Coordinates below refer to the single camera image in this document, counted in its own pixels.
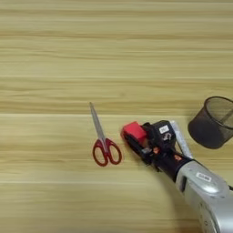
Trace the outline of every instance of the red scissors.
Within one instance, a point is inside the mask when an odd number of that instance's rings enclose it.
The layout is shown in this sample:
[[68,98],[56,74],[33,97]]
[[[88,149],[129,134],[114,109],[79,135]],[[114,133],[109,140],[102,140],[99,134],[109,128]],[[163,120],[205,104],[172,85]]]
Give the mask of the red scissors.
[[[122,160],[122,154],[121,151],[119,149],[119,147],[117,146],[116,143],[114,143],[113,141],[111,141],[110,139],[106,138],[103,132],[103,129],[100,125],[97,113],[95,111],[95,108],[93,106],[92,103],[90,103],[90,107],[91,107],[91,114],[92,114],[92,118],[96,127],[96,132],[98,134],[98,140],[96,141],[96,143],[93,146],[93,158],[96,161],[96,163],[101,166],[101,167],[105,167],[108,164],[108,160],[110,161],[111,164],[117,165],[121,162]],[[112,153],[111,153],[111,147],[114,147],[118,153],[118,160],[114,160]],[[96,149],[99,148],[103,154],[103,158],[104,158],[104,162],[100,162],[97,159],[96,156]]]

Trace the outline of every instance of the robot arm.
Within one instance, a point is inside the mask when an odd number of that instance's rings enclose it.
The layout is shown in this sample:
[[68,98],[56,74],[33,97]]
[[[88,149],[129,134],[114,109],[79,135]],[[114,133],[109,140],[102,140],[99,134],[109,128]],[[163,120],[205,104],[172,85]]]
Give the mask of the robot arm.
[[[164,171],[196,210],[204,233],[233,232],[233,197],[221,177],[193,159],[175,121],[123,128],[123,137],[147,165]],[[182,154],[175,148],[178,142]]]

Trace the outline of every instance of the wood grain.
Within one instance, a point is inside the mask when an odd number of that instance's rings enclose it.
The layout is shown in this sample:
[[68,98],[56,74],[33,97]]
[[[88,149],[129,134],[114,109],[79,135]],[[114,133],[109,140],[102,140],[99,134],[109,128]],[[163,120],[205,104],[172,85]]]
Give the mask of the wood grain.
[[[1,231],[201,232],[120,130],[175,119],[196,159],[233,184],[233,141],[209,150],[187,131],[205,98],[233,98],[232,28],[231,0],[2,0]],[[119,166],[92,158],[90,101]]]

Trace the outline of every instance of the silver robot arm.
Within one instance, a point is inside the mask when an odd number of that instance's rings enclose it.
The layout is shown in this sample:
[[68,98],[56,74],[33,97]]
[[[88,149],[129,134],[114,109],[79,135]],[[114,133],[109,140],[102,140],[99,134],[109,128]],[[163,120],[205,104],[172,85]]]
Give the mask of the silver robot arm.
[[[177,123],[170,123],[183,154],[192,158]],[[204,233],[233,233],[233,197],[225,180],[193,160],[178,171],[176,186],[198,213]]]

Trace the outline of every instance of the label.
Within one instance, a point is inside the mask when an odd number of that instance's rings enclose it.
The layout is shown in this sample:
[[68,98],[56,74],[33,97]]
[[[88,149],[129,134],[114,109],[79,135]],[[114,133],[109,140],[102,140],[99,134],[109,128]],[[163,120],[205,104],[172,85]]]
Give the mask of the label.
[[159,128],[160,134],[164,134],[168,131],[169,131],[168,125]]
[[203,180],[205,180],[207,182],[211,182],[211,180],[212,180],[211,177],[209,177],[209,176],[207,176],[207,175],[205,175],[203,173],[200,173],[200,172],[197,172],[196,177],[200,178],[200,179],[203,179]]

